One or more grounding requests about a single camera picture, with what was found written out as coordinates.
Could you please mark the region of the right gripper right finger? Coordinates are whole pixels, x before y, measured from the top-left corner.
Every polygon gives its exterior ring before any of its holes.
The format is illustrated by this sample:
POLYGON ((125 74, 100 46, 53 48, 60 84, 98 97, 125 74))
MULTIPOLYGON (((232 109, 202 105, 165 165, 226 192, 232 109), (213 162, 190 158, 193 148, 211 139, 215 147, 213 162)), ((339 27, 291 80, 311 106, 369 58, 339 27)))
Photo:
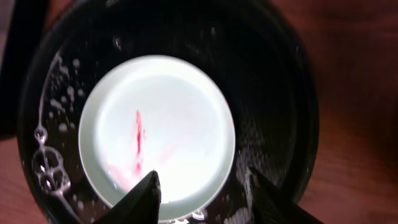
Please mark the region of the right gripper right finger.
POLYGON ((257 169, 248 167, 245 193, 250 221, 254 224, 322 224, 320 220, 285 197, 257 169))

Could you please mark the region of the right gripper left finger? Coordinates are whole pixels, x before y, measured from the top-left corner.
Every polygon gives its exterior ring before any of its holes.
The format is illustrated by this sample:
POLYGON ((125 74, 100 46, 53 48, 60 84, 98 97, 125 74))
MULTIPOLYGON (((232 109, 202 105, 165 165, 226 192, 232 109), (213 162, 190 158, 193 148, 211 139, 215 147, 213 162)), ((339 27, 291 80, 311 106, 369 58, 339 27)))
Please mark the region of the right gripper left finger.
POLYGON ((160 203, 160 180, 152 170, 94 224, 158 224, 160 203))

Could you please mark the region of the light green plate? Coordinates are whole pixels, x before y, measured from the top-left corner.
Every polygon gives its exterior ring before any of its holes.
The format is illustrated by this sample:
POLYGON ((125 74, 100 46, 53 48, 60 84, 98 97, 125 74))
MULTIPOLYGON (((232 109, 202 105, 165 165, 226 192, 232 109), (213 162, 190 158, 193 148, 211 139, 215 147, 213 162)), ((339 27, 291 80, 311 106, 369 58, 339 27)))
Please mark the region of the light green plate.
POLYGON ((160 222, 187 223, 207 219, 231 171, 236 135, 229 105, 205 72, 179 58, 147 55, 95 85, 78 145, 86 177, 107 206, 154 170, 160 222))

